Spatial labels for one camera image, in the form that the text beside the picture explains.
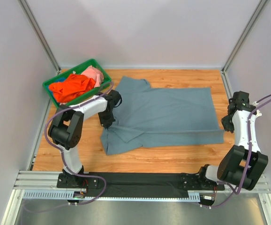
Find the grey-blue t shirt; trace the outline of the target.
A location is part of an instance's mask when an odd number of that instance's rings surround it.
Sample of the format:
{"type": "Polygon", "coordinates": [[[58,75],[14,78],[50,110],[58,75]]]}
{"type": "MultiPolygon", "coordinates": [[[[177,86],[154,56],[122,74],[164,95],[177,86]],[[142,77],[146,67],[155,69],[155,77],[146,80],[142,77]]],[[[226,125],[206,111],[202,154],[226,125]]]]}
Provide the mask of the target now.
{"type": "Polygon", "coordinates": [[[122,103],[113,110],[115,122],[101,135],[107,155],[224,141],[210,88],[153,88],[145,79],[124,76],[116,91],[122,103]]]}

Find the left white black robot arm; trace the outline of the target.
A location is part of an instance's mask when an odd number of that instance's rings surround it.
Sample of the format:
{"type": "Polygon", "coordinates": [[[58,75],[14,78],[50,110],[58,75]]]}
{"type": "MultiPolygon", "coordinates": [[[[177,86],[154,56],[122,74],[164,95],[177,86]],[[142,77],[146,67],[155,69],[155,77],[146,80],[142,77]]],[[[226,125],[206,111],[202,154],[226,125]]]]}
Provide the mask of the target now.
{"type": "Polygon", "coordinates": [[[108,129],[115,122],[113,109],[121,103],[120,93],[111,90],[108,94],[94,95],[79,105],[59,106],[47,134],[53,145],[60,149],[63,161],[63,170],[57,181],[58,188],[86,188],[88,181],[93,183],[92,186],[97,184],[97,178],[84,173],[79,158],[77,145],[82,136],[83,122],[97,114],[100,125],[108,129]]]}

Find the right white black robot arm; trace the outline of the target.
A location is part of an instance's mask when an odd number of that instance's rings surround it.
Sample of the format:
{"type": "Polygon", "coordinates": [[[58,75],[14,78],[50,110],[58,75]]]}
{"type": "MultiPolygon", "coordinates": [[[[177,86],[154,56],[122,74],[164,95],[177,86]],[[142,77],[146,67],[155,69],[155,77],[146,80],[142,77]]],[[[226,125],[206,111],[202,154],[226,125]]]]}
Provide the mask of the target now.
{"type": "Polygon", "coordinates": [[[229,99],[227,116],[221,123],[225,131],[234,134],[234,145],[222,159],[219,166],[206,164],[198,173],[181,175],[185,190],[224,190],[218,182],[227,182],[238,186],[244,180],[242,188],[252,190],[268,164],[268,157],[260,152],[256,140],[255,120],[260,111],[253,112],[256,104],[251,104],[249,94],[235,92],[229,99]]]}

